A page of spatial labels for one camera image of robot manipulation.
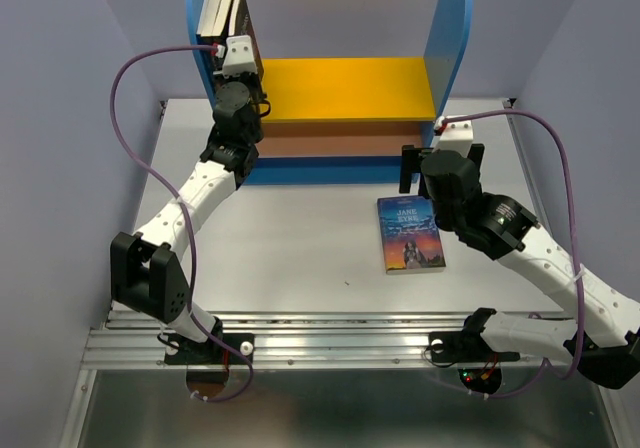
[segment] blue shelf side panel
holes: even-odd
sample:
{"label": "blue shelf side panel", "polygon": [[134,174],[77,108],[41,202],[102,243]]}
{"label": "blue shelf side panel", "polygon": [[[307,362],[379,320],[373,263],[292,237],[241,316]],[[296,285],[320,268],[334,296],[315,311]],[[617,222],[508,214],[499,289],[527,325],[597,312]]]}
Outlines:
{"label": "blue shelf side panel", "polygon": [[[187,3],[187,32],[189,33],[189,43],[192,45],[200,45],[202,41],[198,36],[198,23],[200,23],[200,13],[202,13],[202,5],[204,0],[186,0]],[[207,98],[211,103],[211,109],[216,104],[216,96],[213,92],[213,69],[210,66],[207,57],[203,51],[194,51],[193,58],[196,60],[196,66],[202,78],[202,84],[207,92]]]}
{"label": "blue shelf side panel", "polygon": [[[204,0],[186,0],[189,41],[197,35]],[[437,116],[442,114],[464,56],[471,26],[472,0],[438,0],[424,53]],[[212,69],[204,52],[193,57],[211,108],[215,106]],[[433,123],[422,123],[422,143],[433,139]],[[400,156],[261,158],[247,179],[252,185],[397,183]]]}
{"label": "blue shelf side panel", "polygon": [[[467,48],[473,0],[438,0],[424,51],[436,117],[442,115]],[[423,123],[422,141],[429,146],[433,123]]]}

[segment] woman on book cover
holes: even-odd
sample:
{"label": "woman on book cover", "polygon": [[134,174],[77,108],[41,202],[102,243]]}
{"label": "woman on book cover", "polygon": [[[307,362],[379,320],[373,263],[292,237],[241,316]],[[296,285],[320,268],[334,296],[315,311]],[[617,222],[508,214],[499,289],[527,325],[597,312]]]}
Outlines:
{"label": "woman on book cover", "polygon": [[404,245],[404,265],[408,270],[415,268],[428,268],[429,263],[424,257],[415,240],[409,240]]}

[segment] gray wall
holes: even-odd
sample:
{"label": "gray wall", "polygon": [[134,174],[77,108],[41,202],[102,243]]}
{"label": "gray wall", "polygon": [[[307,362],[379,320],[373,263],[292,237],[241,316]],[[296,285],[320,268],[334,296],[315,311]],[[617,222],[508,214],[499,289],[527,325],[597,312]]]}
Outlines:
{"label": "gray wall", "polygon": [[[108,306],[109,242],[141,192],[108,117],[132,50],[104,0],[0,0],[0,29],[0,445],[57,446]],[[148,152],[158,110],[141,70],[119,99]]]}
{"label": "gray wall", "polygon": [[[184,0],[107,0],[132,46],[187,42]],[[249,0],[263,56],[421,56],[437,0]],[[514,96],[573,0],[474,0],[455,95]],[[204,97],[187,57],[150,60],[163,98]]]}
{"label": "gray wall", "polygon": [[[640,299],[639,14],[637,0],[576,0],[517,104],[550,121],[566,144],[585,265],[636,299]],[[568,246],[566,200],[553,143],[537,126],[519,126],[553,233]],[[623,395],[637,420],[640,380],[626,387]]]}

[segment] yellow shelf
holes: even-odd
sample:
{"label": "yellow shelf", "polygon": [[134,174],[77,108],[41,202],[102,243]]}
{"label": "yellow shelf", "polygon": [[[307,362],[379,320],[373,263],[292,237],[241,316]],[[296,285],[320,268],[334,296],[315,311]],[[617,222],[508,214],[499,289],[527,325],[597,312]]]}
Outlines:
{"label": "yellow shelf", "polygon": [[300,58],[263,63],[262,86],[271,102],[265,123],[435,119],[421,57]]}

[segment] white table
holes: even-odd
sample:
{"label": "white table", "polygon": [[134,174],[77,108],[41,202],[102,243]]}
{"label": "white table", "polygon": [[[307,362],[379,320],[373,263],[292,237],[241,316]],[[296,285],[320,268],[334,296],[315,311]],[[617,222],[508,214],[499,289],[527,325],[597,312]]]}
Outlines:
{"label": "white table", "polygon": [[[446,113],[501,108],[498,99],[459,99],[449,101]],[[152,166],[180,186],[211,125],[207,100],[170,100]],[[476,121],[474,133],[476,141],[486,145],[485,191],[509,195],[533,209],[506,117]],[[197,236],[196,302],[212,312],[244,313],[559,310],[527,281],[451,233],[442,233],[447,261],[443,272],[386,275],[376,200],[397,194],[397,184],[243,186]],[[149,178],[136,226],[169,198]],[[189,254],[182,265],[188,276]]]}

